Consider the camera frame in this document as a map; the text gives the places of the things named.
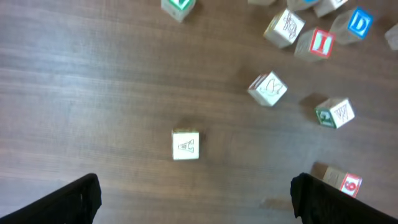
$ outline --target black object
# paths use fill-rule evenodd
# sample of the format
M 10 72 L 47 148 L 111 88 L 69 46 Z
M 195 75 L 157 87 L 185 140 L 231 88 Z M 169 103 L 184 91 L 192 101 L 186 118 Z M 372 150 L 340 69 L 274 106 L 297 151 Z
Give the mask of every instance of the black object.
M 91 224 L 101 206 L 96 174 L 62 187 L 44 198 L 0 218 L 1 224 Z
M 293 178 L 295 217 L 304 224 L 397 224 L 398 220 L 356 200 L 309 174 Z

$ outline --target red number 6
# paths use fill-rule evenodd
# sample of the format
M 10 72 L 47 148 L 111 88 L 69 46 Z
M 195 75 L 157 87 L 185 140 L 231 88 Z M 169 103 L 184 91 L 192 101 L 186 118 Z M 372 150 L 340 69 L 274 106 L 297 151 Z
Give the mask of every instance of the red number 6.
M 348 182 L 348 181 L 346 181 L 345 187 L 346 187 L 346 189 L 349 190 L 349 191 L 353 191 L 353 190 L 356 189 L 355 183 Z

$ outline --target wooden block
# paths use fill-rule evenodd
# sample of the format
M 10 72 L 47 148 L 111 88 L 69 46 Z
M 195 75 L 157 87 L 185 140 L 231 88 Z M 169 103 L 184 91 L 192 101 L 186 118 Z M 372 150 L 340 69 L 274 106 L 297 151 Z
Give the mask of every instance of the wooden block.
M 313 7 L 313 10 L 318 17 L 322 17 L 338 9 L 347 1 L 348 0 L 320 0 L 320 2 Z
M 319 0 L 287 0 L 287 8 L 291 11 L 308 9 L 318 3 Z
M 195 6 L 196 0 L 162 0 L 162 9 L 182 22 Z
M 174 129 L 173 159 L 199 159 L 199 132 L 194 129 Z
M 331 25 L 330 33 L 339 44 L 350 44 L 363 40 L 372 23 L 373 16 L 357 7 L 339 15 Z
M 315 108 L 315 112 L 321 125 L 336 129 L 355 117 L 347 98 L 326 100 Z
M 276 15 L 264 33 L 264 37 L 278 48 L 292 45 L 303 29 L 305 21 L 288 9 Z
M 312 29 L 298 38 L 294 56 L 309 62 L 328 59 L 333 49 L 335 36 L 320 29 Z
M 269 6 L 270 4 L 274 3 L 275 0 L 248 0 L 249 4 L 258 4 L 262 6 Z
M 354 198 L 362 184 L 361 177 L 343 172 L 331 166 L 327 167 L 323 177 L 317 178 Z
M 286 84 L 274 72 L 259 75 L 248 89 L 261 106 L 274 106 L 286 91 Z
M 386 32 L 385 37 L 392 50 L 398 50 L 398 24 Z

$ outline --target green block face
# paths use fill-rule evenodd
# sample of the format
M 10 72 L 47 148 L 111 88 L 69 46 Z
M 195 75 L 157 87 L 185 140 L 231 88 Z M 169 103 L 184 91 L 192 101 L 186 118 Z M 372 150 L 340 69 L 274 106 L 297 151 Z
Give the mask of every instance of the green block face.
M 335 121 L 333 120 L 329 110 L 315 109 L 315 112 L 317 113 L 318 120 L 321 125 L 336 128 Z
M 193 0 L 169 0 L 169 2 L 177 9 L 184 11 L 192 4 Z

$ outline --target alphabet block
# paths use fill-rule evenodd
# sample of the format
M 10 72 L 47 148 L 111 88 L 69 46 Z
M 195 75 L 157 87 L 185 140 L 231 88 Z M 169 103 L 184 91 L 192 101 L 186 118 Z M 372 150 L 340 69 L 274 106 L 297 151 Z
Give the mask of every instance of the alphabet block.
M 313 7 L 313 10 L 319 18 L 338 9 L 347 1 L 348 0 L 321 0 Z
M 191 12 L 196 0 L 162 0 L 162 9 L 176 21 L 182 22 Z
M 347 98 L 326 100 L 315 108 L 315 112 L 321 125 L 335 129 L 355 118 L 353 108 Z
M 339 15 L 331 25 L 330 32 L 339 44 L 350 44 L 363 40 L 373 23 L 373 16 L 357 7 Z
M 259 75 L 248 89 L 261 106 L 274 106 L 286 91 L 287 86 L 274 72 Z
M 328 59 L 334 41 L 335 36 L 324 30 L 309 30 L 298 38 L 294 55 L 309 62 Z
M 262 6 L 269 6 L 270 4 L 274 3 L 275 0 L 248 0 L 249 4 L 258 4 Z
M 264 37 L 278 48 L 292 45 L 303 29 L 305 21 L 288 9 L 276 15 L 264 33 Z
M 385 37 L 392 50 L 398 50 L 398 24 L 387 31 Z
M 319 0 L 287 0 L 287 8 L 291 11 L 304 10 L 318 2 Z
M 173 159 L 199 159 L 199 132 L 194 129 L 174 129 Z
M 355 198 L 362 184 L 362 177 L 343 172 L 332 166 L 322 164 L 322 171 L 314 175 L 316 178 L 321 179 L 330 186 L 340 190 Z

